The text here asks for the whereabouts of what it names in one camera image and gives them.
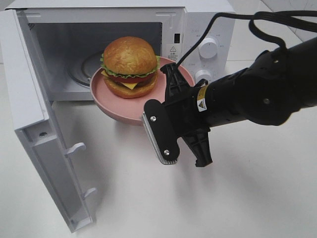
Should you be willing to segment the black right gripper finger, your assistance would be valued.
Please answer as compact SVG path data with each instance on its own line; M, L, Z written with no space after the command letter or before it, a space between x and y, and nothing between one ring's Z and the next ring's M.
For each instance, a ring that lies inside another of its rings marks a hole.
M166 76L165 99L190 98L193 87L179 71L176 63L165 64L160 71Z
M182 139L196 157L196 167L205 167L212 163L209 132L209 128L203 128L191 131L182 136Z

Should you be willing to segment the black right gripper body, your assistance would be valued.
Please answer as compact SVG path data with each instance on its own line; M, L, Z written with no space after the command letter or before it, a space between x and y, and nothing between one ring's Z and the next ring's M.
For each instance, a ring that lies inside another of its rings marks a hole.
M194 137L206 139L210 129L201 119L197 106L199 91L206 91L203 86L167 86L163 103L176 137Z

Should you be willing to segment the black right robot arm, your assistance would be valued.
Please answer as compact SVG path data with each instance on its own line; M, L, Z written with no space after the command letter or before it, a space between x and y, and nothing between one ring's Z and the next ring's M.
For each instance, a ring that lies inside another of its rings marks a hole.
M168 83L156 140L164 164L177 162L178 138L194 153L196 166L205 167L212 162L212 127L242 120L278 126L292 113L317 104L316 39L286 51L264 51L250 67L207 85L190 86L175 64L162 72Z

